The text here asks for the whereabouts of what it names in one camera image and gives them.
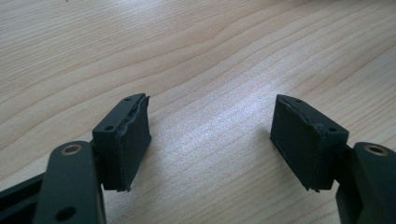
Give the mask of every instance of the black plastic part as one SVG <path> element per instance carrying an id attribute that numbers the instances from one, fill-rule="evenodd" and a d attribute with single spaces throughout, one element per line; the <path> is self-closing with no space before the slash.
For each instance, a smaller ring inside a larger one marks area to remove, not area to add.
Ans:
<path id="1" fill-rule="evenodd" d="M 53 150 L 34 223 L 106 223 L 104 211 L 91 145 L 77 141 Z"/>
<path id="2" fill-rule="evenodd" d="M 43 175 L 0 192 L 0 223 L 31 223 Z"/>
<path id="3" fill-rule="evenodd" d="M 306 189 L 332 187 L 332 158 L 348 131 L 307 103 L 276 97 L 271 140 Z"/>
<path id="4" fill-rule="evenodd" d="M 144 93 L 127 97 L 93 129 L 92 145 L 105 189 L 130 190 L 151 140 L 148 106 Z"/>
<path id="5" fill-rule="evenodd" d="M 343 223 L 394 223 L 396 153 L 372 143 L 357 143 L 341 154 L 334 175 Z"/>

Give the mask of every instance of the metal grommet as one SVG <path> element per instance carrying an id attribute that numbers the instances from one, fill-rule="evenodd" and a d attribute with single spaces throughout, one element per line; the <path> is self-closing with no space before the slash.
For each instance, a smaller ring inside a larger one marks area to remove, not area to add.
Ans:
<path id="1" fill-rule="evenodd" d="M 69 145 L 67 147 L 64 147 L 62 149 L 61 153 L 64 156 L 70 156 L 70 155 L 78 153 L 80 150 L 82 150 L 82 145 L 74 144 L 74 145 Z"/>
<path id="2" fill-rule="evenodd" d="M 367 146 L 364 146 L 364 149 L 375 154 L 376 156 L 388 156 L 388 151 L 382 147 L 378 147 L 378 146 L 374 146 L 374 145 L 367 145 Z"/>

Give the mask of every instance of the mounting hole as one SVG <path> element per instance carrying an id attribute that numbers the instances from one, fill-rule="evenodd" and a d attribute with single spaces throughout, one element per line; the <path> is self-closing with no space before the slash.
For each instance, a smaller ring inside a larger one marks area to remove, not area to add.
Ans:
<path id="1" fill-rule="evenodd" d="M 369 145 L 369 146 L 364 146 L 364 149 L 366 149 L 367 151 L 369 151 L 377 156 L 388 156 L 387 150 L 382 147 Z"/>
<path id="2" fill-rule="evenodd" d="M 105 127 L 105 131 L 111 131 L 111 130 L 113 130 L 113 129 L 114 129 L 113 126 L 106 126 L 106 127 Z"/>
<path id="3" fill-rule="evenodd" d="M 74 214 L 76 213 L 76 208 L 74 207 L 66 207 L 64 209 L 62 209 L 61 211 L 58 212 L 58 214 L 56 214 L 56 220 L 57 221 L 66 221 L 68 219 L 70 219 Z"/>
<path id="4" fill-rule="evenodd" d="M 62 149 L 61 153 L 64 156 L 70 156 L 70 155 L 78 153 L 80 150 L 82 150 L 82 145 L 75 144 L 75 145 L 69 145 L 67 147 L 64 147 Z"/>

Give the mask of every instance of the wood grain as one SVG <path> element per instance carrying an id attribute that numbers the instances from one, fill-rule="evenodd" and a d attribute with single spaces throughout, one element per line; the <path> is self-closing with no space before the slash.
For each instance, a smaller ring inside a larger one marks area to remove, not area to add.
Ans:
<path id="1" fill-rule="evenodd" d="M 152 142 L 108 223 L 339 223 L 269 141 L 276 95 L 396 148 L 396 2 L 1 1 L 0 190 L 123 97 Z"/>

